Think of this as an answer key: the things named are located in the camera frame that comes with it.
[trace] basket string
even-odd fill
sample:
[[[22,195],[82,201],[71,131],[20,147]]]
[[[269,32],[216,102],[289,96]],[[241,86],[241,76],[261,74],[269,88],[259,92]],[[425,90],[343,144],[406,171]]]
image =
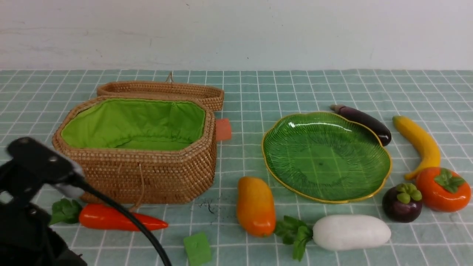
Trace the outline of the basket string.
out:
[[[170,82],[170,83],[174,83],[174,79],[173,79],[173,72],[171,71],[169,73],[169,75],[167,76],[166,78],[166,81],[165,82]]]
[[[138,209],[141,206],[141,201],[143,200],[143,196],[145,195],[145,178],[143,176],[143,171],[141,169],[141,164],[139,164],[138,167],[140,168],[140,176],[141,176],[141,195],[139,196],[139,198],[135,202],[135,204],[128,209],[128,211],[131,212],[131,213],[136,211],[136,209]],[[120,174],[120,169],[121,168],[122,168],[122,164],[120,163],[120,165],[118,166],[117,175]]]

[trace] plate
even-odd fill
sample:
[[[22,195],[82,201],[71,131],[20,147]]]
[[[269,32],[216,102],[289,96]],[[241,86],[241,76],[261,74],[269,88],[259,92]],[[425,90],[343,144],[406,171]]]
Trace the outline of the plate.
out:
[[[323,203],[372,197],[392,168],[373,131],[329,112],[286,116],[264,135],[261,146],[264,163],[277,181]]]

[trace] yellow banana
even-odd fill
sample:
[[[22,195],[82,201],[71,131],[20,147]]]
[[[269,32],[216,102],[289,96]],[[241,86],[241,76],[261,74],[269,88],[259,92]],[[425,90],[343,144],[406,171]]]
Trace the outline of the yellow banana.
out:
[[[414,146],[422,159],[414,171],[404,175],[406,180],[414,179],[420,171],[427,167],[440,166],[440,149],[429,133],[410,118],[402,115],[393,116],[393,124],[397,131]]]

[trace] green fabric lining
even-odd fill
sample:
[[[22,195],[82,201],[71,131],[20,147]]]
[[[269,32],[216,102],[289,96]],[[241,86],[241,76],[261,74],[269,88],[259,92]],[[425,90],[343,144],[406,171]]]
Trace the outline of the green fabric lining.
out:
[[[203,135],[193,102],[113,98],[81,112],[61,132],[74,148],[181,150]]]

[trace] green cube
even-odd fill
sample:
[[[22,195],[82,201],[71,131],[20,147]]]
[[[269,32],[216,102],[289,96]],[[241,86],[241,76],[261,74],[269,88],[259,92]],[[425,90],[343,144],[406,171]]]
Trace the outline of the green cube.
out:
[[[202,232],[184,238],[184,248],[189,259],[189,266],[200,266],[212,260],[207,236]]]

